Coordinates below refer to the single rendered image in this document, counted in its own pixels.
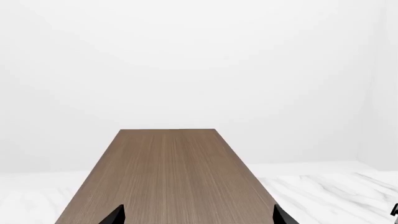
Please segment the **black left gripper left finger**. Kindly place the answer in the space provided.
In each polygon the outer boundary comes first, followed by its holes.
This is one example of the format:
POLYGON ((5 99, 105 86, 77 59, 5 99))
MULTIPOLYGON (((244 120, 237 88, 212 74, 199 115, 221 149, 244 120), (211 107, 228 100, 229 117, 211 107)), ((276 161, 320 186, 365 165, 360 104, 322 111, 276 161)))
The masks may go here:
POLYGON ((119 205, 98 224, 124 224, 124 222, 125 222, 124 205, 119 205))

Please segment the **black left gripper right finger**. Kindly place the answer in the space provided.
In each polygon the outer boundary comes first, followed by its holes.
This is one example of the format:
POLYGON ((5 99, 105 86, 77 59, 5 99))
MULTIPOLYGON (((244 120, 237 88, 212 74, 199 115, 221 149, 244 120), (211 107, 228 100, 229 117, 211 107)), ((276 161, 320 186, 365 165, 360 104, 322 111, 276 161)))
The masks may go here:
POLYGON ((299 224, 280 205, 274 205, 272 219, 274 224, 299 224))

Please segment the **brown wooden table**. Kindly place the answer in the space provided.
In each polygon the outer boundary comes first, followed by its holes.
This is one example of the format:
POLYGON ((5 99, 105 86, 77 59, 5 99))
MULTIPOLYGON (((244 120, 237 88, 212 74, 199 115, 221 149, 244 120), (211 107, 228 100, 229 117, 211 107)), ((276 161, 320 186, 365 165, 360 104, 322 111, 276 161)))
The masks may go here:
POLYGON ((213 129, 120 130, 55 224, 275 224, 275 200, 213 129))

